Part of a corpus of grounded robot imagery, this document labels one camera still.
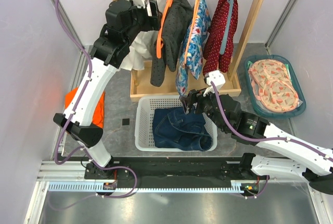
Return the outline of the blue denim skirt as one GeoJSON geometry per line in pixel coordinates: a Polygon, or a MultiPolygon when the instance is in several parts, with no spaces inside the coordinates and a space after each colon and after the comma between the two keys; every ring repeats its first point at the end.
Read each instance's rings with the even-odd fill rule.
{"type": "Polygon", "coordinates": [[[155,147],[182,151],[207,151],[213,139],[202,114],[186,114],[182,107],[156,109],[152,121],[155,147]]]}

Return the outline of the white pleated skirt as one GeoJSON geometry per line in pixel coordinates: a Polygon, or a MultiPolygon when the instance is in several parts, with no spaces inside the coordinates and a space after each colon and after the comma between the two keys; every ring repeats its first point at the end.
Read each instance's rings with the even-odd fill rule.
{"type": "MultiPolygon", "coordinates": [[[[156,0],[158,9],[164,11],[167,0],[156,0]]],[[[140,32],[130,46],[129,54],[123,59],[120,69],[143,70],[144,60],[151,59],[156,52],[155,42],[158,31],[140,32]]]]}

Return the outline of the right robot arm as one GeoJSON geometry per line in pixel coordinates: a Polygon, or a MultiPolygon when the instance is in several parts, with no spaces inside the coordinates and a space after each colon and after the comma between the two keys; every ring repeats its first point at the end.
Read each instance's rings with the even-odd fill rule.
{"type": "Polygon", "coordinates": [[[332,150],[311,144],[241,109],[229,95],[192,90],[180,96],[185,113],[205,114],[216,127],[239,143],[257,146],[282,155],[268,158],[245,153],[240,165],[233,169],[239,179],[300,179],[328,195],[332,194],[332,150]]]}

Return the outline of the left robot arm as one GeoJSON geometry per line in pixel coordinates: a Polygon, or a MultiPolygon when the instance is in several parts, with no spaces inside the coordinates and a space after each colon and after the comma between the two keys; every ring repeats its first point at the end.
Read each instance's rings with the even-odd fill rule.
{"type": "Polygon", "coordinates": [[[72,102],[63,113],[54,115],[54,123],[81,145],[103,179],[112,177],[114,166],[101,140],[103,129],[93,123],[96,106],[137,35],[159,30],[161,18],[156,0],[143,5],[135,5],[133,0],[111,2],[106,10],[106,24],[87,55],[87,72],[72,102]]]}

